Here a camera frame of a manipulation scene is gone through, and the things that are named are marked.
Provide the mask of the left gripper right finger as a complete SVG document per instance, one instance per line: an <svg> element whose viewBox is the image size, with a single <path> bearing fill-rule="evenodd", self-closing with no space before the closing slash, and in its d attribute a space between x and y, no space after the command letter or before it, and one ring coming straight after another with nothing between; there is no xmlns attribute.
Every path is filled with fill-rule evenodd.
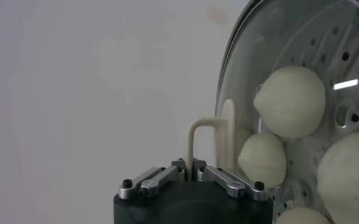
<svg viewBox="0 0 359 224"><path fill-rule="evenodd" d="M193 161L193 176L196 181L216 183L232 198L250 198L255 201L268 199L268 190L265 188L264 182L251 181L226 169L208 166L203 160L195 159Z"/></svg>

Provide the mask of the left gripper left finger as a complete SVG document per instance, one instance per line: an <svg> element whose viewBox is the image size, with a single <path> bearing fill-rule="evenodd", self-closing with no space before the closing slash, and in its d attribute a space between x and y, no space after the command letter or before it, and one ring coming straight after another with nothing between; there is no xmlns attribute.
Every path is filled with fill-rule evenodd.
<svg viewBox="0 0 359 224"><path fill-rule="evenodd" d="M172 161L168 167L151 167L133 179L125 179L118 189L118 197L122 200L131 200L137 195L151 198L160 193L160 190L173 181L185 181L187 168L182 158Z"/></svg>

